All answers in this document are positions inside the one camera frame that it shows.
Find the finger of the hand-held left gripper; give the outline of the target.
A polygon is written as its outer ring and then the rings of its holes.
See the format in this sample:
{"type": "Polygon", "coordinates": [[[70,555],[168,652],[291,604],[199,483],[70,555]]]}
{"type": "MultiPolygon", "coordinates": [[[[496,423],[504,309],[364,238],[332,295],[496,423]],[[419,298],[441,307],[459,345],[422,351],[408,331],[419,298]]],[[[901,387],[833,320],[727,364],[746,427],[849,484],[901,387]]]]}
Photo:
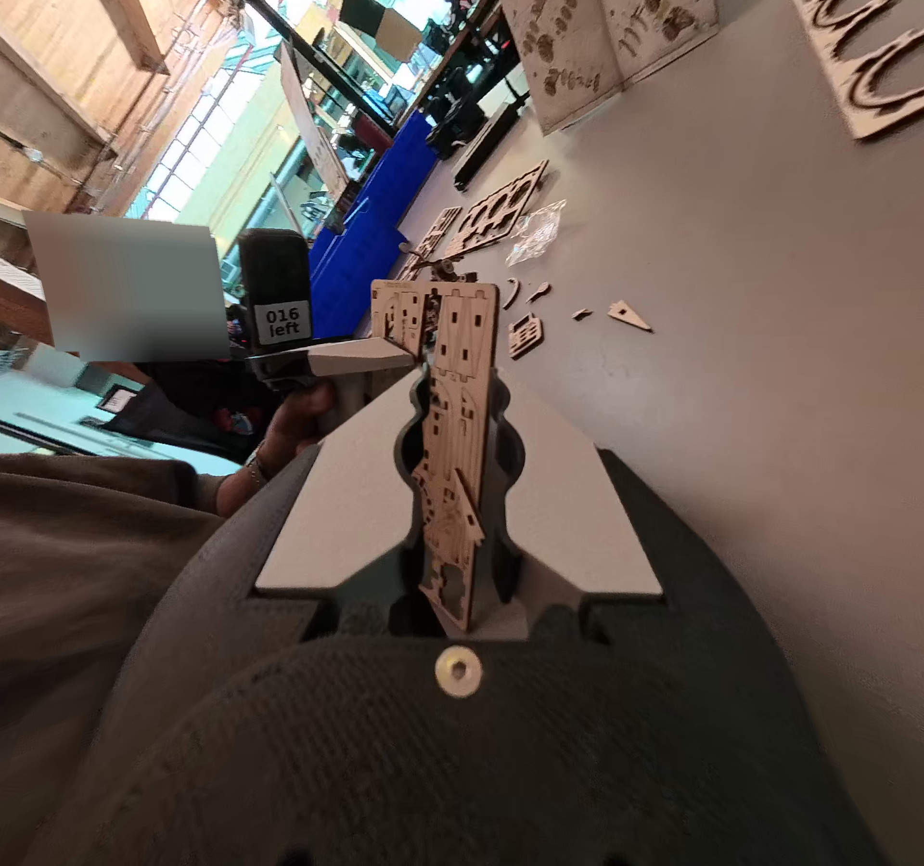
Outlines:
{"type": "Polygon", "coordinates": [[[337,413],[359,412],[418,365],[410,352],[375,336],[313,345],[307,364],[310,377],[333,383],[337,413]]]}

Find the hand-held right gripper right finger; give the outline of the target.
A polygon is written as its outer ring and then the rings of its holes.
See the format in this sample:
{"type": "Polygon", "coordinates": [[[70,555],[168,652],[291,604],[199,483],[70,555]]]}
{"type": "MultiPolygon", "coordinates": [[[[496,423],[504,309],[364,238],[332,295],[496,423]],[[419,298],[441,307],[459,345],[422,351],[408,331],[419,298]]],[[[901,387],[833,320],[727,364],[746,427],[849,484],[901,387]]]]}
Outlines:
{"type": "Polygon", "coordinates": [[[590,438],[503,369],[492,381],[504,602],[656,602],[664,589],[590,438]]]}

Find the wooden sheet with round cutouts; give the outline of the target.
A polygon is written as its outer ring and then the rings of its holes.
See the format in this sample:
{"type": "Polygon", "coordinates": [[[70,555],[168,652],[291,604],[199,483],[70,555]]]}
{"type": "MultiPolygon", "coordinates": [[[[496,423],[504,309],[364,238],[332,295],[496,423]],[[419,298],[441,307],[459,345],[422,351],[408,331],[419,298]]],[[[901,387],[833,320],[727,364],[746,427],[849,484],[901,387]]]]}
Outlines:
{"type": "Polygon", "coordinates": [[[509,236],[541,184],[547,167],[548,161],[544,160],[475,202],[463,214],[455,236],[445,248],[444,259],[463,257],[509,236]]]}

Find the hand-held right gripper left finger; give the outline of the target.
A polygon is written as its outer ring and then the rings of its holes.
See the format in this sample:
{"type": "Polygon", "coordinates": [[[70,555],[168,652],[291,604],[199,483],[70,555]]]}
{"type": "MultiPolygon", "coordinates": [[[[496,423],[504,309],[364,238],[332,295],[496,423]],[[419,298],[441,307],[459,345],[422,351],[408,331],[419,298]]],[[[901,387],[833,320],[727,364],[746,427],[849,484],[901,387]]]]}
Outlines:
{"type": "Polygon", "coordinates": [[[421,530],[402,444],[422,416],[423,366],[328,434],[256,579],[258,591],[403,591],[421,530]]]}

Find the grey desk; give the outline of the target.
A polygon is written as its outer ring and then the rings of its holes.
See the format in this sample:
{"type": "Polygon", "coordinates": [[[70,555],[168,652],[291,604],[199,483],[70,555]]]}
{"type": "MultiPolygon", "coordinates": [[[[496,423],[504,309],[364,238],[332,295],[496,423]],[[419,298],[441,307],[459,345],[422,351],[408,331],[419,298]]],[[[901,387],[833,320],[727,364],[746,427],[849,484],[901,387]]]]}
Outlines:
{"type": "Polygon", "coordinates": [[[510,368],[615,450],[679,578],[590,619],[644,688],[604,707],[633,736],[604,862],[922,864],[922,122],[853,142],[791,0],[719,3],[488,168],[547,156],[567,200],[510,368]]]}

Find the wooden sheet with oval cutouts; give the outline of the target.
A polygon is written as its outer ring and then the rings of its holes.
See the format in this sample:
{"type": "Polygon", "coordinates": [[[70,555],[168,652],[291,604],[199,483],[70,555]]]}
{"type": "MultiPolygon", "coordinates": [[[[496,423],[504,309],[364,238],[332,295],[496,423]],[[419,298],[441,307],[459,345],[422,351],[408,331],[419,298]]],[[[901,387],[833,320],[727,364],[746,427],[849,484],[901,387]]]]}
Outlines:
{"type": "Polygon", "coordinates": [[[922,116],[922,0],[792,0],[851,136],[922,116]]]}

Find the person's left hand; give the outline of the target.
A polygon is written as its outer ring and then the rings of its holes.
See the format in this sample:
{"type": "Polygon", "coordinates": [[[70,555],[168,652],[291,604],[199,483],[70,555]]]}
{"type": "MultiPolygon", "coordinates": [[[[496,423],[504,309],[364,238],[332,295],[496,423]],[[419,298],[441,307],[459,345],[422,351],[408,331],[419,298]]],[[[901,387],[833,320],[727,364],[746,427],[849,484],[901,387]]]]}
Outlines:
{"type": "Polygon", "coordinates": [[[321,438],[319,421],[335,409],[336,403],[337,392],[329,379],[294,391],[283,400],[255,456],[264,479],[273,479],[321,438]]]}

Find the wooden motorcycle model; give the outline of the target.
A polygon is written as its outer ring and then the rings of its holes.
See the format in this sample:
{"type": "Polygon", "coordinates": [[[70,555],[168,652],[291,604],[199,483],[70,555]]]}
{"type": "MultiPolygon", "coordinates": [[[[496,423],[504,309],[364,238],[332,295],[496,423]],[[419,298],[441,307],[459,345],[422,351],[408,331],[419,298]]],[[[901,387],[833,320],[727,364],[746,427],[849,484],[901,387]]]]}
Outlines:
{"type": "Polygon", "coordinates": [[[476,283],[479,281],[476,271],[456,271],[451,259],[424,258],[422,255],[416,256],[410,265],[410,270],[406,275],[407,280],[417,279],[422,270],[429,270],[432,282],[476,283]]]}

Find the small clear plastic bag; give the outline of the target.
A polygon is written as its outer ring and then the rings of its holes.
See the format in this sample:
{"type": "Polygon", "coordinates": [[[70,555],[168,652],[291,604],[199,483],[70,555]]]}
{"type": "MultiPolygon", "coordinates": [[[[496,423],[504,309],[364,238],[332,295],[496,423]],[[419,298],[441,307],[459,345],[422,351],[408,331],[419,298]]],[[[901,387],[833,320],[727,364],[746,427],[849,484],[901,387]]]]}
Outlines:
{"type": "Polygon", "coordinates": [[[517,220],[509,239],[511,248],[505,258],[507,267],[542,256],[558,236],[566,200],[552,202],[517,220]]]}

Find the printed instruction booklet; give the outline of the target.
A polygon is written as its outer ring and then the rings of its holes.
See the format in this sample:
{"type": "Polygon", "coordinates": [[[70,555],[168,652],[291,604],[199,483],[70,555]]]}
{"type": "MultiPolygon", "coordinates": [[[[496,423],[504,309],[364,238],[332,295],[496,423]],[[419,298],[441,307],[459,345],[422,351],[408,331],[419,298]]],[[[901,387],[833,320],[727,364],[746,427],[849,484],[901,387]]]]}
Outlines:
{"type": "Polygon", "coordinates": [[[500,0],[544,136],[709,40],[716,0],[500,0]]]}

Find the small slotted wooden frame piece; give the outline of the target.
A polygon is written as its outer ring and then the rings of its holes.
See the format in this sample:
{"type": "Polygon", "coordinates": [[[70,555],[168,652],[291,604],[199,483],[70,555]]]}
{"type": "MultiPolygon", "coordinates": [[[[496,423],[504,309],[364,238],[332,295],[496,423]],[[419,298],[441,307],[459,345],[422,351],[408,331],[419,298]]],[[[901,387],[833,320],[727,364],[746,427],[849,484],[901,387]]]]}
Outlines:
{"type": "Polygon", "coordinates": [[[536,349],[544,340],[543,322],[529,312],[508,327],[507,348],[512,361],[518,361],[536,349]]]}

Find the blue plastic bin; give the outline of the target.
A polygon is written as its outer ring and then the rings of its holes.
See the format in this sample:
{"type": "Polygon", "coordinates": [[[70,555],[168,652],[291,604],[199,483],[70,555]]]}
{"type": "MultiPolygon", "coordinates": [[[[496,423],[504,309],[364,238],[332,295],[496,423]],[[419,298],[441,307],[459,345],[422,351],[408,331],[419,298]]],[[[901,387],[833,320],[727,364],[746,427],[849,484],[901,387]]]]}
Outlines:
{"type": "Polygon", "coordinates": [[[346,218],[344,232],[324,227],[309,251],[311,318],[318,340],[353,335],[371,303],[371,284],[386,279],[406,240],[398,226],[437,164],[426,140],[432,126],[415,111],[377,164],[346,218]]]}

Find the long slotted wooden parts sheet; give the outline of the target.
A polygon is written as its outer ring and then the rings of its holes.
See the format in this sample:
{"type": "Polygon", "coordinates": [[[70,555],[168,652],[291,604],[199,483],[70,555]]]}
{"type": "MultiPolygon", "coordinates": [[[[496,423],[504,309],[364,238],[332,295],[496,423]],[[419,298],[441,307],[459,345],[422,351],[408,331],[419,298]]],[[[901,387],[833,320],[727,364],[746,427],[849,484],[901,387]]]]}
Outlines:
{"type": "Polygon", "coordinates": [[[488,438],[499,290],[495,284],[377,279],[372,334],[427,365],[422,457],[412,472],[422,506],[420,589],[466,632],[488,438]]]}

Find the wooden sheet with mixed cutouts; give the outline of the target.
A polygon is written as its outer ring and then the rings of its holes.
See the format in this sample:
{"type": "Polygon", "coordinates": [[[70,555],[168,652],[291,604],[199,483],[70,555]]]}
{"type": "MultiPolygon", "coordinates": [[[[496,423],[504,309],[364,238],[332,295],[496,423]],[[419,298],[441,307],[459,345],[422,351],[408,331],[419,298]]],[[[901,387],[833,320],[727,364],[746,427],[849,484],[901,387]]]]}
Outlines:
{"type": "Polygon", "coordinates": [[[461,212],[461,206],[445,208],[416,245],[409,242],[401,245],[404,259],[396,274],[398,281],[409,279],[415,271],[418,271],[432,259],[436,248],[456,222],[456,218],[461,212]]]}

